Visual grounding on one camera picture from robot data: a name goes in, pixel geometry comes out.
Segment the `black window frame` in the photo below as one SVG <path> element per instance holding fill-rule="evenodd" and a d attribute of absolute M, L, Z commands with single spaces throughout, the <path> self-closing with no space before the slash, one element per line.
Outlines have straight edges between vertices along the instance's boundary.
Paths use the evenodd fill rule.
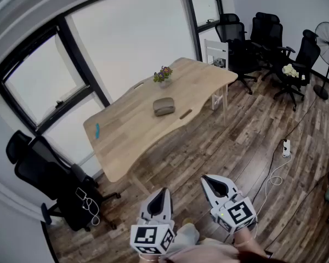
<path fill-rule="evenodd" d="M 52 113 L 43 119 L 41 123 L 36 123 L 28 116 L 27 112 L 24 111 L 23 106 L 14 98 L 8 87 L 5 86 L 5 83 L 28 56 L 53 36 L 60 37 L 68 58 L 72 61 L 72 67 L 77 70 L 84 85 L 66 100 L 62 100 L 64 103 L 59 108 L 54 107 Z M 11 110 L 18 116 L 19 120 L 21 120 L 34 135 L 42 135 L 52 127 L 54 123 L 71 111 L 73 107 L 87 96 L 91 95 L 91 93 L 96 93 L 101 101 L 101 108 L 106 108 L 110 105 L 109 100 L 95 79 L 90 65 L 87 64 L 86 58 L 82 55 L 81 49 L 77 45 L 76 37 L 72 35 L 72 29 L 67 24 L 67 17 L 65 15 L 58 15 L 33 31 L 33 33 L 29 34 L 23 41 L 19 42 L 0 63 L 0 95 Z"/>
<path fill-rule="evenodd" d="M 203 59 L 202 59 L 202 50 L 200 45 L 199 33 L 214 28 L 215 25 L 219 22 L 220 16 L 224 13 L 222 0 L 215 0 L 216 6 L 218 8 L 218 20 L 215 20 L 214 22 L 211 22 L 209 24 L 205 23 L 204 25 L 200 25 L 200 26 L 197 25 L 197 19 L 195 15 L 193 1 L 183 0 L 183 2 L 184 2 L 184 10 L 186 12 L 186 17 L 189 23 L 189 30 L 191 32 L 191 37 L 193 41 L 195 57 L 196 60 L 202 61 Z"/>

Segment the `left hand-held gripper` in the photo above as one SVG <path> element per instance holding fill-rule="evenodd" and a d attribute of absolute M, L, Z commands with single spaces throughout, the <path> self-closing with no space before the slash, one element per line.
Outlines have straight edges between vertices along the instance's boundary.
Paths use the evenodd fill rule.
<path fill-rule="evenodd" d="M 137 224 L 131 226 L 130 245 L 139 254 L 166 254 L 175 233 L 168 188 L 153 192 L 141 203 Z"/>

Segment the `person's pink top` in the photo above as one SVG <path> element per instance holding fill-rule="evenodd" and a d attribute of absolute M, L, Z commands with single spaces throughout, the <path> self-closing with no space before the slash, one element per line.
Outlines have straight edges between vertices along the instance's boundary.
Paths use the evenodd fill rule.
<path fill-rule="evenodd" d="M 193 245 L 160 257 L 159 263 L 240 263 L 238 254 L 231 245 Z"/>

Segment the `wooden table leg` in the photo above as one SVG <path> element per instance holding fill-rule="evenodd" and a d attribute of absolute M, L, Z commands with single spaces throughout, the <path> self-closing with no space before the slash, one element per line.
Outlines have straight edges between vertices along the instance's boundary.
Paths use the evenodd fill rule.
<path fill-rule="evenodd" d="M 222 103 L 223 103 L 224 126 L 226 126 L 227 111 L 228 111 L 228 86 L 227 85 L 222 87 Z"/>
<path fill-rule="evenodd" d="M 134 174 L 129 175 L 129 179 L 139 190 L 142 191 L 146 196 L 150 195 L 149 190 L 144 186 L 144 184 L 138 179 L 138 177 Z"/>

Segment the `person's right forearm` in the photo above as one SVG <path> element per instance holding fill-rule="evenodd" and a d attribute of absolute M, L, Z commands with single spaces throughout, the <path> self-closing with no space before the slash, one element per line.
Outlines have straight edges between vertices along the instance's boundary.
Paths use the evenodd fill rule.
<path fill-rule="evenodd" d="M 238 251 L 249 251 L 261 256 L 266 256 L 263 248 L 256 242 L 247 227 L 234 233 L 234 246 Z"/>

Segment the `white wooden chair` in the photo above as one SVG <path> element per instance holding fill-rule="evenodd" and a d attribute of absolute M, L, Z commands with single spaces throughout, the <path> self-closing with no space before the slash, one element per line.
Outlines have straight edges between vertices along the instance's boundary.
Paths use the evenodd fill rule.
<path fill-rule="evenodd" d="M 223 58 L 226 60 L 226 67 L 222 69 L 228 70 L 229 46 L 227 43 L 204 39 L 204 49 L 205 63 L 213 65 L 213 58 Z M 220 104 L 223 105 L 222 87 L 212 95 L 212 110 L 216 110 Z"/>

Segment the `grey-brown glasses case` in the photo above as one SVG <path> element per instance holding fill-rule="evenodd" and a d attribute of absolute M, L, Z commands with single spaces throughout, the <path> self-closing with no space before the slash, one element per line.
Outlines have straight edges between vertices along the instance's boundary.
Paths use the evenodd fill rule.
<path fill-rule="evenodd" d="M 157 115 L 155 113 L 155 110 L 159 109 L 159 108 L 162 108 L 162 107 L 165 107 L 165 106 L 174 106 L 175 107 L 175 104 L 174 104 L 174 100 L 173 98 L 161 98 L 161 99 L 157 99 L 153 102 L 153 110 L 154 110 L 154 115 L 156 117 L 160 117 L 159 115 Z"/>

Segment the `cream crumpled cloth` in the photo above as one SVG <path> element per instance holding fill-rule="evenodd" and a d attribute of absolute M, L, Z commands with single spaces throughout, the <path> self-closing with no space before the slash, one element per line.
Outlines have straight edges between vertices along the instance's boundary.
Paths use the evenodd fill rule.
<path fill-rule="evenodd" d="M 292 64 L 285 65 L 282 68 L 282 72 L 290 77 L 293 78 L 298 78 L 299 77 L 299 72 L 296 71 L 296 69 L 292 66 Z"/>

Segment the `person's light trousers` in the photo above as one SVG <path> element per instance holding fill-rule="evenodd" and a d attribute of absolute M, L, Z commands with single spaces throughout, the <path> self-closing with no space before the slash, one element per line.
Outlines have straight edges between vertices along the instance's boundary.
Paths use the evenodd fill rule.
<path fill-rule="evenodd" d="M 168 253 L 173 253 L 182 250 L 187 247 L 196 245 L 200 237 L 199 231 L 192 223 L 183 225 L 178 231 L 174 238 L 174 242 L 170 245 Z"/>

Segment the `potted purple flower plant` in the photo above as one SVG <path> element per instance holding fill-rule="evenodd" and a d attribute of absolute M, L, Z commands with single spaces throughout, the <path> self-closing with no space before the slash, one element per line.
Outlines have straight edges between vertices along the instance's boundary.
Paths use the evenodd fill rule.
<path fill-rule="evenodd" d="M 153 81 L 158 83 L 160 88 L 166 88 L 172 82 L 172 73 L 173 70 L 170 67 L 162 66 L 159 72 L 154 73 Z"/>

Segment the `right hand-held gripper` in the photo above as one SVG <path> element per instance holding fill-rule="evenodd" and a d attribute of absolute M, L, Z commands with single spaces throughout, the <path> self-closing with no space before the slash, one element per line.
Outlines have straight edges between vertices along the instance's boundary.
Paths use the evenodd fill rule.
<path fill-rule="evenodd" d="M 256 211 L 248 197 L 237 192 L 232 180 L 213 174 L 201 176 L 201 186 L 206 200 L 213 207 L 210 214 L 215 223 L 227 233 L 236 233 L 244 227 L 257 221 Z M 230 197 L 219 204 L 217 197 Z"/>

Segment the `person's left forearm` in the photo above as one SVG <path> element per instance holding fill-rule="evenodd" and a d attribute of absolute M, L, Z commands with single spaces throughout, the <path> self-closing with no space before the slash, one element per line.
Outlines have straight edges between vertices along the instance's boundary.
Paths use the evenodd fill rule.
<path fill-rule="evenodd" d="M 160 256 L 153 254 L 138 254 L 139 263 L 158 263 Z"/>

